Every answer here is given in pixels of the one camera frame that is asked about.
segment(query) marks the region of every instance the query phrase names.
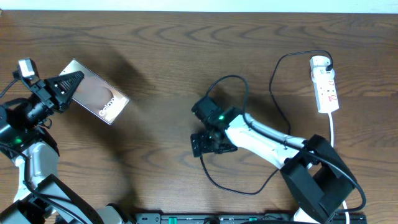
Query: power strip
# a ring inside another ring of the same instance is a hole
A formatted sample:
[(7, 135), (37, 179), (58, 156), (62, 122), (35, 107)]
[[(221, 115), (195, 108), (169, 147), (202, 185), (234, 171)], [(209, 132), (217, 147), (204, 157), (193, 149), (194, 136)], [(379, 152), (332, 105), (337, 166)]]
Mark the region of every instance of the power strip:
[(311, 79), (315, 89), (315, 98), (319, 113), (331, 113), (339, 108), (335, 86), (335, 71), (326, 70), (330, 59), (324, 56), (314, 56), (310, 60)]

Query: wood grain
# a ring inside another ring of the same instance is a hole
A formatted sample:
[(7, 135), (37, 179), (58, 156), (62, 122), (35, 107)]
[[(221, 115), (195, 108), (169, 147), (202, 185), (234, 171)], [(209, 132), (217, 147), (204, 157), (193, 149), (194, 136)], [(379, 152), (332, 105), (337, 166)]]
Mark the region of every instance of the wood grain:
[[(340, 110), (336, 149), (368, 197), (369, 223), (398, 222), (398, 19), (377, 14), (176, 13), (3, 11), (0, 17), (0, 89), (20, 58), (35, 60), (42, 78), (76, 58), (132, 103), (108, 126), (73, 104), (53, 117), (60, 178), (95, 208), (109, 202), (180, 212), (296, 210), (277, 174), (256, 197), (221, 191), (192, 156), (189, 137), (201, 129), (190, 108), (211, 83), (244, 75), (249, 112), (286, 130), (268, 94), (275, 63), (301, 50), (331, 52)], [(309, 79), (311, 55), (287, 58), (273, 91), (292, 134), (328, 138), (328, 118), (317, 113)], [(216, 90), (223, 105), (240, 105), (242, 85)], [(2, 102), (29, 92), (17, 84)], [(257, 190), (274, 168), (245, 150), (206, 155), (212, 176), (234, 189)], [(12, 203), (17, 169), (0, 156), (0, 210)], [(354, 192), (349, 207), (360, 203)]]

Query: smartphone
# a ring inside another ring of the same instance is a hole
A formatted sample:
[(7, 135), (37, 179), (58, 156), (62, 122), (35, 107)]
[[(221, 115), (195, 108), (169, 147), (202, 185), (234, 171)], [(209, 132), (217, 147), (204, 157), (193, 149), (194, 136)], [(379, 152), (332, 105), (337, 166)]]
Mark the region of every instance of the smartphone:
[(108, 124), (112, 124), (130, 99), (97, 74), (73, 59), (60, 75), (81, 71), (85, 74), (73, 99)]

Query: white wall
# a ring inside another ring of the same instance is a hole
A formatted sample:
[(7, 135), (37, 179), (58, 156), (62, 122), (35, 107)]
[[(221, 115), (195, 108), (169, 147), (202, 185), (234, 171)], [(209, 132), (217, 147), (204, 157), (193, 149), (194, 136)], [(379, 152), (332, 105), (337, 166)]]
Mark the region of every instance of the white wall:
[(398, 0), (0, 0), (33, 10), (398, 13)]

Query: green led light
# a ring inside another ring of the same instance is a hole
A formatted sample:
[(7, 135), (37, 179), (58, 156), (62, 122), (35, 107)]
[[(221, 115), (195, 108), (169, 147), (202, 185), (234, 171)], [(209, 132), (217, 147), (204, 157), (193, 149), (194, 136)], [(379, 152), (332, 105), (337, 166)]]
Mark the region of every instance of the green led light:
[(16, 139), (14, 140), (14, 144), (20, 144), (20, 143), (22, 143), (22, 139), (16, 138)]

